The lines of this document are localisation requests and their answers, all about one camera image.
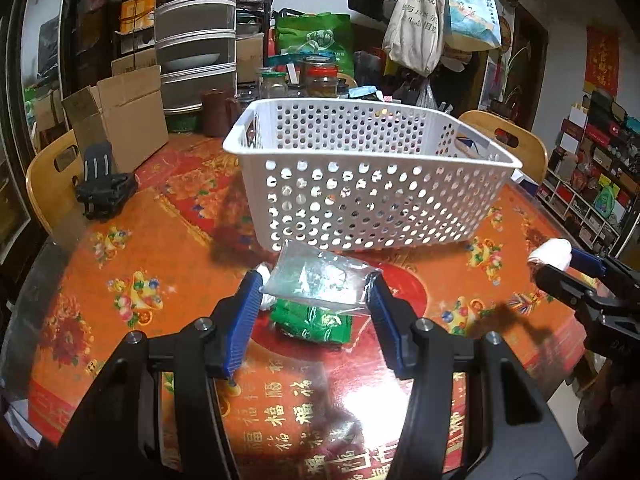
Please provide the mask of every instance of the laundry basket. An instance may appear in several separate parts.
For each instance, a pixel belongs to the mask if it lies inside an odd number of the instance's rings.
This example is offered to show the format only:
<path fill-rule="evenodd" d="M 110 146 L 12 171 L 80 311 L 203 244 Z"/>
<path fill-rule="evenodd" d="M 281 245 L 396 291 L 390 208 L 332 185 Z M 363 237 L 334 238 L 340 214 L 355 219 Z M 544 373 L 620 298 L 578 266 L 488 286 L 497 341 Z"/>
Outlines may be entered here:
<path fill-rule="evenodd" d="M 340 251 L 467 240 L 522 167 L 447 114 L 356 100 L 253 102 L 223 147 L 271 251 L 287 238 Z"/>

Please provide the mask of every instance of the tablecloth pattern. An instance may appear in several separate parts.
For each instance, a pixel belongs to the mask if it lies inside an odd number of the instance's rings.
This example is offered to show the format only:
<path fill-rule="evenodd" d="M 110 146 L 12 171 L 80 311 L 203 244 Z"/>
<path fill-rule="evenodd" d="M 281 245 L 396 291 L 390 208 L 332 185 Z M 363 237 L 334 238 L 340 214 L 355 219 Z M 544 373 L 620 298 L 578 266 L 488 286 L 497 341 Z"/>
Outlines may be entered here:
<path fill-rule="evenodd" d="M 171 136 L 136 176 L 140 190 L 123 212 L 90 225 L 42 329 L 29 418 L 53 442 L 129 330 L 176 332 L 232 295 L 247 270 L 274 260 L 255 241 L 238 161 L 220 140 Z M 537 290 L 526 265 L 557 235 L 508 185 L 468 242 L 357 257 L 450 332 L 503 334 L 549 394 L 584 339 L 572 311 Z M 286 337 L 260 314 L 235 379 L 219 382 L 218 395 L 243 478 L 364 480 L 388 471 L 412 382 L 386 368 L 367 317 L 355 318 L 352 341 L 336 350 Z M 446 469 L 462 455 L 464 384 L 457 374 Z M 179 468 L 173 391 L 164 374 L 163 461 Z"/>

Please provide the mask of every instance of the basket rim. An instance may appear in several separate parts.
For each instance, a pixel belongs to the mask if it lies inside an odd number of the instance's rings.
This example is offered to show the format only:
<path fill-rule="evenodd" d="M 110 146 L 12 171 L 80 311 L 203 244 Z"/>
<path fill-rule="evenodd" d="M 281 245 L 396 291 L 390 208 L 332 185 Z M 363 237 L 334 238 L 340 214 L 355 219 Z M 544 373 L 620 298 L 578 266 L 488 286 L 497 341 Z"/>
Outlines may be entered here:
<path fill-rule="evenodd" d="M 303 101 L 313 101 L 315 103 L 335 103 L 335 99 L 322 99 L 322 98 L 283 98 L 283 99 L 262 99 L 257 100 L 249 104 L 245 112 L 257 112 L 259 107 L 265 107 L 267 104 L 279 102 L 279 103 L 288 103 L 288 104 L 296 104 Z M 485 138 L 488 142 L 494 145 L 496 148 L 500 150 L 502 156 L 507 157 L 510 162 L 502 162 L 496 160 L 484 160 L 481 158 L 466 158 L 466 157 L 452 157 L 452 156 L 437 156 L 437 155 L 420 155 L 420 154 L 408 154 L 401 152 L 366 152 L 364 150 L 356 150 L 353 152 L 348 152 L 345 150 L 327 150 L 327 149 L 316 149 L 316 148 L 302 148 L 302 149 L 290 149 L 290 148 L 252 148 L 249 146 L 243 146 L 239 136 L 244 134 L 246 131 L 242 130 L 242 133 L 238 128 L 233 127 L 229 134 L 225 137 L 223 141 L 222 148 L 232 155 L 260 155 L 260 156 L 279 156 L 279 155 L 323 155 L 323 156 L 366 156 L 370 158 L 398 158 L 402 160 L 416 160 L 421 162 L 453 162 L 455 160 L 456 164 L 479 164 L 481 166 L 493 166 L 498 168 L 507 168 L 512 170 L 520 170 L 522 168 L 522 162 L 519 158 L 514 156 L 512 153 L 505 150 L 502 146 L 500 146 L 497 142 L 489 139 L 486 135 L 482 134 L 472 126 L 463 123 L 462 121 L 452 117 L 444 112 L 439 110 L 432 110 L 430 108 L 418 108 L 410 105 L 398 105 L 392 103 L 377 103 L 372 101 L 365 101 L 361 99 L 350 99 L 348 101 L 351 103 L 362 103 L 366 105 L 375 104 L 377 106 L 380 105 L 388 105 L 391 107 L 400 107 L 405 110 L 411 111 L 425 111 L 427 114 L 436 114 L 446 118 L 449 121 L 455 122 L 458 126 L 463 124 L 465 127 L 473 130 L 479 136 Z"/>

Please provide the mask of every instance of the green package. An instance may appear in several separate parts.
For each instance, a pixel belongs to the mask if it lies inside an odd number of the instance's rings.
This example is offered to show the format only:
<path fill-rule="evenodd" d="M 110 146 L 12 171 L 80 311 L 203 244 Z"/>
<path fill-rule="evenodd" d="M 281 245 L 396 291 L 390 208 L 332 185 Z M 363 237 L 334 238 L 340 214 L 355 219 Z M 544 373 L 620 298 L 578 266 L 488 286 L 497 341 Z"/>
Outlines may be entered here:
<path fill-rule="evenodd" d="M 348 14 L 305 14 L 276 16 L 276 44 L 281 54 L 295 54 L 310 42 L 318 45 L 318 52 L 333 52 L 340 72 L 354 75 L 353 30 Z"/>
<path fill-rule="evenodd" d="M 328 308 L 278 300 L 271 320 L 293 337 L 317 343 L 348 343 L 351 340 L 351 316 L 336 314 Z"/>

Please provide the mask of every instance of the bolt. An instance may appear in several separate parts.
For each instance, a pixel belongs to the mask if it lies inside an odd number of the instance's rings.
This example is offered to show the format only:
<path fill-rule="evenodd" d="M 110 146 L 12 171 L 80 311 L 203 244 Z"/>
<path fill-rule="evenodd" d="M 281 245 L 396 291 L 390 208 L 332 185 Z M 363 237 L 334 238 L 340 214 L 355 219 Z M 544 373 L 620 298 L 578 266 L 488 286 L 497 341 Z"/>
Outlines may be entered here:
<path fill-rule="evenodd" d="M 208 317 L 199 317 L 198 319 L 196 319 L 196 321 L 193 322 L 193 325 L 194 327 L 196 327 L 196 330 L 205 332 L 212 327 L 213 321 L 210 320 Z"/>
<path fill-rule="evenodd" d="M 502 337 L 497 332 L 489 332 L 484 337 L 492 345 L 499 345 L 500 342 L 502 341 Z"/>
<path fill-rule="evenodd" d="M 421 317 L 415 322 L 415 327 L 420 332 L 428 332 L 434 327 L 434 325 L 431 319 L 426 319 L 425 317 Z"/>
<path fill-rule="evenodd" d="M 143 335 L 144 334 L 139 330 L 133 330 L 132 332 L 129 332 L 126 336 L 124 336 L 124 339 L 126 339 L 127 343 L 129 343 L 130 345 L 135 345 L 136 343 L 142 341 Z"/>

